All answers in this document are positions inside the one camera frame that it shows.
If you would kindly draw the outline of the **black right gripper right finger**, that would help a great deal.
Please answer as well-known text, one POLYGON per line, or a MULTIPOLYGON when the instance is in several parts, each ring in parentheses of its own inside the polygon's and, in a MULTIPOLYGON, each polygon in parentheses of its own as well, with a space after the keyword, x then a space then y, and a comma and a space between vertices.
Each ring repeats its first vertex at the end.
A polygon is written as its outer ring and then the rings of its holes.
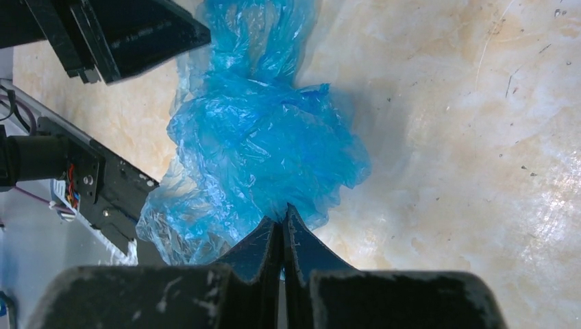
POLYGON ((283 221, 289 328, 506 328, 489 287, 463 271, 363 271, 289 206, 283 221))

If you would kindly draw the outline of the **blue plastic trash bag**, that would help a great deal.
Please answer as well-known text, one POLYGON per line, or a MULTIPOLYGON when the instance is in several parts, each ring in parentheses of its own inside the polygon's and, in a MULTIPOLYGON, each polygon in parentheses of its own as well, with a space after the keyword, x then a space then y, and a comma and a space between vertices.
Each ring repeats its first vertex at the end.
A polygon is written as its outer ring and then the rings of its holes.
POLYGON ((212 41, 177 61, 176 155, 136 226, 169 265, 211 263, 288 205, 320 228, 371 174, 345 98, 294 85, 314 1, 204 1, 197 16, 212 41))

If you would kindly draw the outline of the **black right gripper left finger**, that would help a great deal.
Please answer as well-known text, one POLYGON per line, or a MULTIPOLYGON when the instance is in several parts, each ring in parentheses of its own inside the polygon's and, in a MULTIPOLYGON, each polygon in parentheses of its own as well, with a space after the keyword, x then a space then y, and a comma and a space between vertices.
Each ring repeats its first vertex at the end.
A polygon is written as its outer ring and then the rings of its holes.
POLYGON ((274 328, 278 227, 202 266, 85 266, 49 284, 30 328, 274 328))

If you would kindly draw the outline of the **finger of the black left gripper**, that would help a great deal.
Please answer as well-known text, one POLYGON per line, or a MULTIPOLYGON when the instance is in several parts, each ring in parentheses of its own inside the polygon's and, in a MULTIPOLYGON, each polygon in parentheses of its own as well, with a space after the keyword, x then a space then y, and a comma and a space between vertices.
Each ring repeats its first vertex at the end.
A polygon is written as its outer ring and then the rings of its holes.
POLYGON ((66 74, 85 84, 131 79, 210 44, 210 30, 174 1, 26 1, 66 74))

